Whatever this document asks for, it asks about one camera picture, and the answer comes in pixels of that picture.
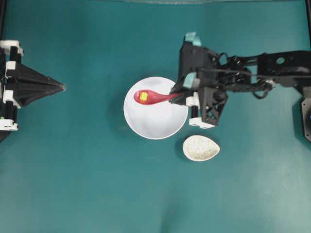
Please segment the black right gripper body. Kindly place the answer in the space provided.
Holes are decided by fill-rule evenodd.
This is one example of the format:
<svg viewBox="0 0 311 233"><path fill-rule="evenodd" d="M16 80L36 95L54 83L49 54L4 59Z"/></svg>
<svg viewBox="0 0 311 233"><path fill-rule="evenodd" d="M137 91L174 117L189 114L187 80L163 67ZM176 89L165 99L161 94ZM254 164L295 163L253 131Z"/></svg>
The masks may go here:
<svg viewBox="0 0 311 233"><path fill-rule="evenodd" d="M220 79L220 57L202 46L196 32L185 34L179 51L179 105L191 109L192 126L218 126L228 99Z"/></svg>

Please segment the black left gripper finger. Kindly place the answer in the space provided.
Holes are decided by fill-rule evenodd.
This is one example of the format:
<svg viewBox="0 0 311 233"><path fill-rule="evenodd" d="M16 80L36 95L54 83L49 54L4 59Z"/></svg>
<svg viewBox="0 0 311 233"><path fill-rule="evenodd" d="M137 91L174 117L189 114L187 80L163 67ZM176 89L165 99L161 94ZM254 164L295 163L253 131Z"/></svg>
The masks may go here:
<svg viewBox="0 0 311 233"><path fill-rule="evenodd" d="M41 98L65 91L65 86L17 86L13 90L11 105L21 108Z"/></svg>
<svg viewBox="0 0 311 233"><path fill-rule="evenodd" d="M45 76L16 61L7 62L7 78L15 78L23 83L45 84L65 89L65 85L61 82L56 81L49 76Z"/></svg>

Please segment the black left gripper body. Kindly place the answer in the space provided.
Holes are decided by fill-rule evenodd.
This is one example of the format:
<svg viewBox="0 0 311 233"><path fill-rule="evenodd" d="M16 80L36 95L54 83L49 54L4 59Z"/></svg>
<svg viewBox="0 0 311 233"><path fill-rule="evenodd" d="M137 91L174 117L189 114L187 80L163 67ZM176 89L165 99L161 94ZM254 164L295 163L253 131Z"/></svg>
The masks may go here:
<svg viewBox="0 0 311 233"><path fill-rule="evenodd" d="M10 58L9 61L4 62L4 78L1 81L3 90L0 100L3 112L0 114L0 130L17 131L17 111L21 106L14 98L17 91L14 91L13 87L9 87L9 84L13 83L13 77L8 76L6 71L16 70L17 63L20 63L24 51L18 40L1 40L0 48L3 49L4 55L9 55Z"/></svg>

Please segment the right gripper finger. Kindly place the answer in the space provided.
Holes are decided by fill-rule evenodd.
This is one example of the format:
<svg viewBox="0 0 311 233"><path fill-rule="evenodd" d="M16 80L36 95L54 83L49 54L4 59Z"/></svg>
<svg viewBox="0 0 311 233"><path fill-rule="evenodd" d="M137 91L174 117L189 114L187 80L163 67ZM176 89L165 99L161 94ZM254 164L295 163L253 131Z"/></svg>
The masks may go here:
<svg viewBox="0 0 311 233"><path fill-rule="evenodd" d="M176 96L174 98L171 98L169 100L169 103L186 106L186 97L185 96Z"/></svg>
<svg viewBox="0 0 311 233"><path fill-rule="evenodd" d="M192 88L194 81L194 72L188 73L185 77L178 80L171 88L170 94L182 93Z"/></svg>

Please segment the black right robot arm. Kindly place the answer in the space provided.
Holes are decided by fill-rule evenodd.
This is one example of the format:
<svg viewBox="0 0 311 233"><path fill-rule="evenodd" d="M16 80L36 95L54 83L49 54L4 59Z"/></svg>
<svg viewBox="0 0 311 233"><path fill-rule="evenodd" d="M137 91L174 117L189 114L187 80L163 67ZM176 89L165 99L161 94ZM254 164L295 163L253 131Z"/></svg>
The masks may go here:
<svg viewBox="0 0 311 233"><path fill-rule="evenodd" d="M65 90L65 86L21 63L18 41L0 43L0 131L5 138L18 130L17 111L38 99ZM228 99L228 92L249 92L264 99L276 84L296 89L311 99L311 53L290 51L251 57L227 57L202 46L195 32L185 34L179 54L178 80L169 94L137 90L130 99L140 105L168 101L191 109L189 124L202 129L215 127Z"/></svg>

